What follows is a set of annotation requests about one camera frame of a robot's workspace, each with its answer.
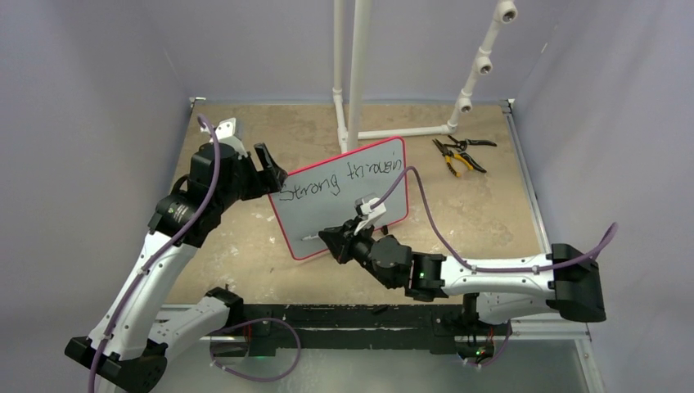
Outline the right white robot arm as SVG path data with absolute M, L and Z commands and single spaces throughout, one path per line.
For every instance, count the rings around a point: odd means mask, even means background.
M 606 320 L 595 249 L 555 243 L 548 253 L 518 259 L 462 260 L 414 251 L 393 235 L 350 219 L 318 236 L 340 264 L 356 261 L 381 285 L 417 301 L 463 296 L 459 321 L 471 333 L 523 316 L 557 313 L 578 323 Z

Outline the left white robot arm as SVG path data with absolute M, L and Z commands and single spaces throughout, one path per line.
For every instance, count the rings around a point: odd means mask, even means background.
M 266 145 L 254 156 L 221 142 L 200 146 L 190 170 L 161 199 L 148 224 L 139 259 L 100 323 L 84 337 L 73 337 L 65 355 L 88 368 L 90 382 L 103 391 L 149 392 L 170 361 L 194 341 L 220 331 L 232 335 L 244 323 L 244 301 L 221 287 L 205 293 L 182 315 L 157 324 L 156 316 L 183 268 L 237 201 L 281 190 L 287 177 Z

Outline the red-framed whiteboard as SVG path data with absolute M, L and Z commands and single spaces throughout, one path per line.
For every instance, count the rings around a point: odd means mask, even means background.
M 354 218 L 355 201 L 381 197 L 406 166 L 405 141 L 392 137 L 290 173 L 269 199 L 291 257 L 306 260 L 324 252 L 320 239 L 301 238 Z

